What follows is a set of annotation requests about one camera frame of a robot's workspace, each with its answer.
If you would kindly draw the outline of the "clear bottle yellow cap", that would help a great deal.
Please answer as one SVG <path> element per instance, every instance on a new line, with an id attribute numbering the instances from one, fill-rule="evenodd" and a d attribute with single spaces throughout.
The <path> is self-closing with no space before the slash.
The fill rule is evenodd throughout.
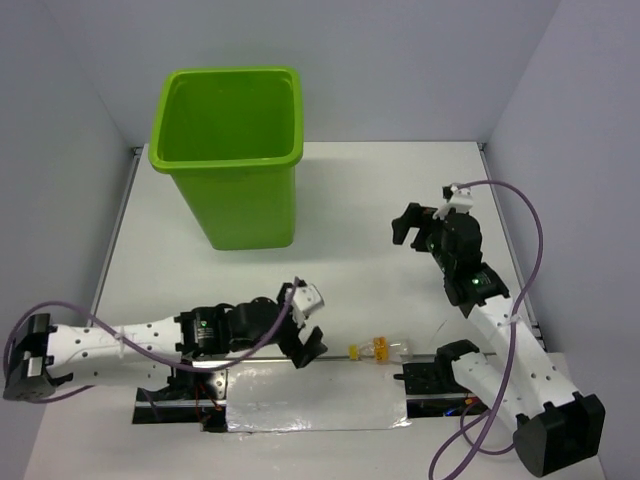
<path id="1" fill-rule="evenodd" d="M 391 365 L 411 360 L 413 353 L 408 339 L 379 336 L 361 344 L 351 344 L 348 347 L 348 358 L 351 361 Z"/>

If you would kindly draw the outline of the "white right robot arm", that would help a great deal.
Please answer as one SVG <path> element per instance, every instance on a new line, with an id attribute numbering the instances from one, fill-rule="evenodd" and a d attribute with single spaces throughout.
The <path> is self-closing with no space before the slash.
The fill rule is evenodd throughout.
<path id="1" fill-rule="evenodd" d="M 517 319 L 506 284 L 483 260 L 478 221 L 458 207 L 441 213 L 411 203 L 391 226 L 396 245 L 411 229 L 417 231 L 412 249 L 433 257 L 449 302 L 503 364 L 497 369 L 471 341 L 456 341 L 436 351 L 436 383 L 446 391 L 463 388 L 489 407 L 491 418 L 510 431 L 523 466 L 537 478 L 595 456 L 605 407 L 596 395 L 582 394 Z"/>

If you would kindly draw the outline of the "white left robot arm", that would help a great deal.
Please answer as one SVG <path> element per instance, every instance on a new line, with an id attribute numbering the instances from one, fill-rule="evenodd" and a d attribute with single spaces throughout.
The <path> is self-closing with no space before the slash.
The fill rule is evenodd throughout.
<path id="1" fill-rule="evenodd" d="M 327 351 L 323 332 L 300 334 L 325 305 L 319 290 L 300 279 L 282 285 L 276 299 L 197 307 L 158 321 L 112 327 L 94 314 L 86 326 L 55 323 L 42 302 L 16 323 L 2 368 L 7 401 L 53 403 L 98 386 L 164 390 L 175 399 L 195 385 L 275 345 L 295 368 Z"/>

